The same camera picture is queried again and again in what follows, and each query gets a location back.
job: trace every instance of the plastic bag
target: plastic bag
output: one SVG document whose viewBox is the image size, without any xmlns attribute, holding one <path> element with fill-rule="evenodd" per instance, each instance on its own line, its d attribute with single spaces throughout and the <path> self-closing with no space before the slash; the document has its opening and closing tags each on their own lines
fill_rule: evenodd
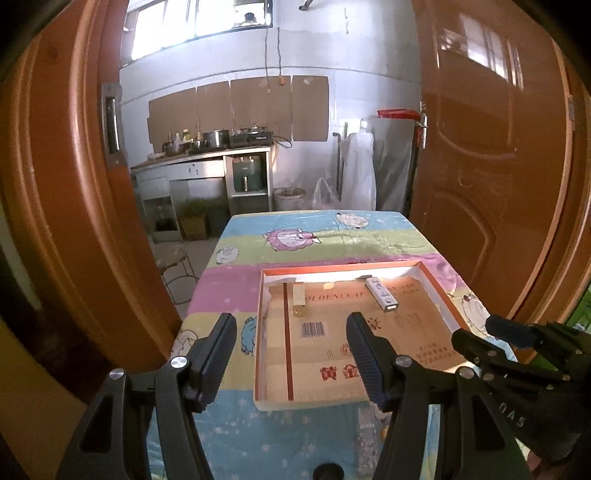
<svg viewBox="0 0 591 480">
<path fill-rule="evenodd" d="M 326 178 L 319 178 L 312 195 L 312 210 L 338 210 L 339 208 L 340 202 L 336 192 L 330 188 Z"/>
<path fill-rule="evenodd" d="M 352 134 L 345 154 L 340 208 L 375 210 L 374 136 L 368 132 Z"/>
</svg>

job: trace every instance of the tablecloth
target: tablecloth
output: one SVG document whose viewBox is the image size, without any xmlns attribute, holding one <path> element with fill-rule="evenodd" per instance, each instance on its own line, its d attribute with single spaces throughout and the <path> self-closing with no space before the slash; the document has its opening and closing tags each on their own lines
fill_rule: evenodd
<svg viewBox="0 0 591 480">
<path fill-rule="evenodd" d="M 467 324 L 486 335 L 488 312 L 449 263 L 397 212 L 302 211 L 234 216 L 194 291 L 172 356 L 207 336 L 221 312 L 232 313 L 238 338 L 216 401 L 194 416 L 216 480 L 308 479 L 335 462 L 345 478 L 370 478 L 381 450 L 383 414 L 369 402 L 308 410 L 261 412 L 254 406 L 254 342 L 261 269 L 295 265 L 421 260 Z M 432 406 L 421 479 L 433 477 L 439 407 Z M 148 454 L 153 478 L 164 473 L 157 424 Z"/>
</svg>

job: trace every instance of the metal chair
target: metal chair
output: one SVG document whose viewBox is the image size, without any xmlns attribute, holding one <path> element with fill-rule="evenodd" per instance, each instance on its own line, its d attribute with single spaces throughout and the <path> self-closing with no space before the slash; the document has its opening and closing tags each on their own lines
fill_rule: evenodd
<svg viewBox="0 0 591 480">
<path fill-rule="evenodd" d="M 160 276 L 164 282 L 164 286 L 168 291 L 168 295 L 170 295 L 170 300 L 172 300 L 175 305 L 182 305 L 183 303 L 190 301 L 191 297 L 184 301 L 176 301 L 173 296 L 173 292 L 170 290 L 170 285 L 180 278 L 194 278 L 195 285 L 199 281 L 199 278 L 195 275 L 195 270 L 193 269 L 193 265 L 191 264 L 191 259 L 189 258 L 187 251 L 180 244 L 168 242 L 162 244 L 150 242 L 150 246 L 156 260 L 156 266 L 158 267 L 158 271 L 160 272 Z M 166 278 L 164 278 L 164 274 L 170 268 L 176 267 L 179 264 L 183 266 L 184 274 L 178 275 L 171 280 L 166 280 Z"/>
</svg>

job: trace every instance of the metal screw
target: metal screw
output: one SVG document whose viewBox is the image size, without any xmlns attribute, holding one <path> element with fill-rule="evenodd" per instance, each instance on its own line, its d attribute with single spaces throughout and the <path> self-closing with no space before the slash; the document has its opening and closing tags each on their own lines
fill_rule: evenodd
<svg viewBox="0 0 591 480">
<path fill-rule="evenodd" d="M 118 380 L 121 377 L 123 377 L 124 373 L 125 373 L 125 370 L 123 370 L 122 368 L 115 368 L 114 370 L 111 370 L 109 372 L 109 378 L 111 380 Z"/>
<path fill-rule="evenodd" d="M 403 368 L 408 368 L 413 364 L 413 359 L 406 355 L 398 355 L 396 357 L 396 365 Z"/>
<path fill-rule="evenodd" d="M 474 375 L 476 375 L 474 370 L 470 367 L 460 367 L 458 371 L 460 377 L 465 378 L 466 380 L 470 380 L 471 378 L 474 378 Z"/>
<path fill-rule="evenodd" d="M 188 360 L 186 356 L 176 356 L 170 361 L 170 365 L 173 368 L 182 368 L 187 365 Z"/>
</svg>

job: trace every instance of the hanging wire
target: hanging wire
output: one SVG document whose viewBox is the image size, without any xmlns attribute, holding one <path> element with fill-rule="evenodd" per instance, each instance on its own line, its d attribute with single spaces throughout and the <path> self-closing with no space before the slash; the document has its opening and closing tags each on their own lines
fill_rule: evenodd
<svg viewBox="0 0 591 480">
<path fill-rule="evenodd" d="M 281 137 L 279 135 L 273 135 L 273 141 L 277 145 L 282 146 L 283 148 L 291 148 L 294 146 L 294 144 L 291 142 L 291 140 L 288 140 L 285 137 Z"/>
<path fill-rule="evenodd" d="M 269 83 L 269 65 L 267 61 L 267 52 L 269 45 L 269 25 L 265 29 L 265 77 L 267 78 L 267 93 L 271 93 L 271 84 Z"/>
<path fill-rule="evenodd" d="M 277 56 L 279 57 L 279 77 L 281 77 L 281 28 L 277 27 Z"/>
</svg>

